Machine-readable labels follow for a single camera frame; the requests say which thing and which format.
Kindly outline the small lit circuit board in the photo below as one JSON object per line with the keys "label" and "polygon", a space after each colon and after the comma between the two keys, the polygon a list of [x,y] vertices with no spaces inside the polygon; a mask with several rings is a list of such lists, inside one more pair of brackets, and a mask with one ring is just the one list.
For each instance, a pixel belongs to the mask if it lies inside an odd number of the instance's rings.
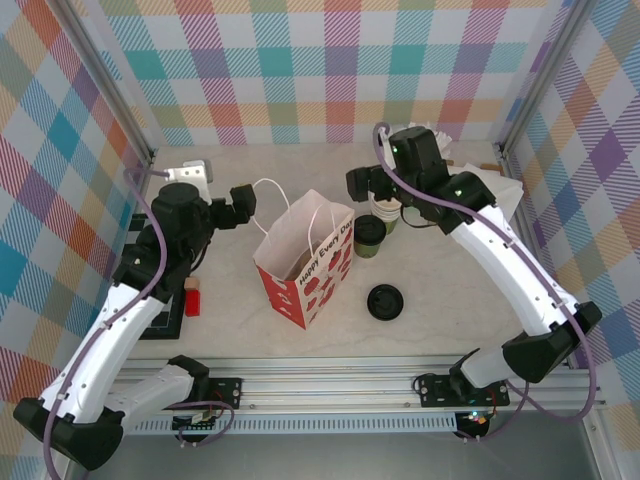
{"label": "small lit circuit board", "polygon": [[458,428],[475,428],[487,424],[491,419],[491,413],[487,411],[472,410],[457,415]]}

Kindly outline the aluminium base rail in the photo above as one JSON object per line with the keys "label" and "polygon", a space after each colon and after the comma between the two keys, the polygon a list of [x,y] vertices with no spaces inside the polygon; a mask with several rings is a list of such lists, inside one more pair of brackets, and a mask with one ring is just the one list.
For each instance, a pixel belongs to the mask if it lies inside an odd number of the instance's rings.
{"label": "aluminium base rail", "polygon": [[[459,356],[284,357],[198,359],[215,378],[243,380],[240,413],[349,413],[418,411],[413,379],[447,373]],[[127,360],[108,392],[136,385],[166,360]],[[561,365],[529,394],[545,409],[580,410],[587,398],[586,370]]]}

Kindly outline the aluminium side rail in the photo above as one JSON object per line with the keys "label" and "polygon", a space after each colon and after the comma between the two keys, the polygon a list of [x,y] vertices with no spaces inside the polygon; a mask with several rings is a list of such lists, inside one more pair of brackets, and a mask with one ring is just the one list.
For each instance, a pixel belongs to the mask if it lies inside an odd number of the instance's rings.
{"label": "aluminium side rail", "polygon": [[[506,177],[515,179],[517,175],[515,173],[514,168],[511,166],[509,162],[508,155],[503,152],[502,147],[499,143],[495,143],[493,147],[494,147],[494,152],[496,156],[496,161],[502,168],[504,175]],[[541,264],[543,269],[545,271],[548,271],[547,265],[545,264],[545,261],[543,258],[541,247],[539,246],[537,241],[537,237],[533,228],[533,223],[531,222],[526,195],[522,197],[518,206],[516,207],[516,212],[514,214],[514,217],[515,217],[515,223],[519,232],[519,236],[522,239],[522,242],[536,257],[536,259]]]}

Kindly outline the white paper napkin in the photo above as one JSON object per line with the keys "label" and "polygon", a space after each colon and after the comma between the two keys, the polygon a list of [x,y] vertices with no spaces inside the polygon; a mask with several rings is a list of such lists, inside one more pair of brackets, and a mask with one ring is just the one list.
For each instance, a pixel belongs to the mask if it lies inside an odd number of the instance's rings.
{"label": "white paper napkin", "polygon": [[449,166],[449,172],[451,174],[470,172],[478,176],[495,196],[497,205],[506,219],[510,221],[513,218],[524,194],[520,181],[503,176],[497,170],[481,169],[469,163],[463,167]]}

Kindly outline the aluminium frame post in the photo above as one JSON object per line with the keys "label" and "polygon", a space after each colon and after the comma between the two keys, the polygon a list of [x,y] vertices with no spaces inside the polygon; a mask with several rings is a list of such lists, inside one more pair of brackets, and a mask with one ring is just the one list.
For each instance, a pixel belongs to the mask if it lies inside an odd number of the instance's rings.
{"label": "aluminium frame post", "polygon": [[153,151],[146,141],[142,130],[139,128],[129,106],[121,95],[116,82],[109,72],[98,48],[94,45],[89,33],[86,31],[80,17],[76,13],[71,0],[50,0],[51,8],[56,8],[56,15],[64,25],[74,47],[78,50],[81,59],[96,83],[100,92],[105,96],[107,103],[114,112],[115,117],[123,127],[125,134],[133,144],[136,153],[149,166],[153,160]]}
{"label": "aluminium frame post", "polygon": [[553,18],[544,19],[537,32],[537,36],[545,35],[533,43],[534,56],[525,62],[528,69],[496,137],[496,151],[503,164],[514,152],[597,3],[598,0],[550,0]]}

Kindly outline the small green circuit board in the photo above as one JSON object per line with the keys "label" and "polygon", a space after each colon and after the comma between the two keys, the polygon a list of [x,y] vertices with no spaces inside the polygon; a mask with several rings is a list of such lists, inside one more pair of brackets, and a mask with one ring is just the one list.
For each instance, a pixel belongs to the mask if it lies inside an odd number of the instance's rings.
{"label": "small green circuit board", "polygon": [[204,431],[215,427],[217,416],[212,413],[177,415],[172,418],[171,429],[174,431]]}

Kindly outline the white red paper gift bag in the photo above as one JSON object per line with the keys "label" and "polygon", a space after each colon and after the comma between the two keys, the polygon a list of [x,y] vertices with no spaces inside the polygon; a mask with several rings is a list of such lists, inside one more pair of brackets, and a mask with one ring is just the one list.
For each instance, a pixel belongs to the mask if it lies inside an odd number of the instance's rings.
{"label": "white red paper gift bag", "polygon": [[[352,208],[331,202],[311,189],[263,229],[264,239],[253,255],[271,307],[308,329],[346,279],[354,257]],[[319,255],[318,267],[305,279],[286,281],[301,254]]]}

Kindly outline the black grey chessboard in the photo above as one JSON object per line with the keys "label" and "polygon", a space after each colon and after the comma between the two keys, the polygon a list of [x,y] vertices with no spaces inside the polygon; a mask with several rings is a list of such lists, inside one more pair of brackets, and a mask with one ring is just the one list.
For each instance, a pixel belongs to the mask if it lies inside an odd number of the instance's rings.
{"label": "black grey chessboard", "polygon": [[[144,213],[134,213],[129,223],[123,251],[132,247],[142,230],[150,224]],[[180,337],[186,293],[177,291],[139,337],[140,340],[177,340]]]}

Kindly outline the stack of green paper cups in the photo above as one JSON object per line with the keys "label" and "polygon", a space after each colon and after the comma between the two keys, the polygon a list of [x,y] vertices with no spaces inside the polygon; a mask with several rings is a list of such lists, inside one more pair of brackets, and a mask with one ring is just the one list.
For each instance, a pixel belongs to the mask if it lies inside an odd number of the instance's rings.
{"label": "stack of green paper cups", "polygon": [[386,234],[390,235],[401,216],[402,204],[396,200],[376,200],[373,192],[369,193],[371,214],[379,218],[385,225]]}

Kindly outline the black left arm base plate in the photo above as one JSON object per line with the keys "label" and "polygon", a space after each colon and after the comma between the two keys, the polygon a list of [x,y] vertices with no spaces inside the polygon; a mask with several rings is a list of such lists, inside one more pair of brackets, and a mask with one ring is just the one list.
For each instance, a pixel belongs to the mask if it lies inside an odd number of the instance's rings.
{"label": "black left arm base plate", "polygon": [[185,399],[164,407],[164,410],[220,410],[211,401],[223,402],[234,409],[240,405],[242,394],[241,378],[212,378],[206,383],[195,380]]}

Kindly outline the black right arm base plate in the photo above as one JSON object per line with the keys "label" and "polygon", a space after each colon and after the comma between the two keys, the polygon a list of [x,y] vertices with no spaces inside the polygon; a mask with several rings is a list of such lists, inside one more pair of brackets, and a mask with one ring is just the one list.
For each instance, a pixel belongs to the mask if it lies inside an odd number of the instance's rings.
{"label": "black right arm base plate", "polygon": [[427,373],[412,381],[412,389],[419,396],[423,408],[432,407],[503,407],[510,404],[504,381],[484,388],[464,382],[460,388],[452,383],[450,375]]}

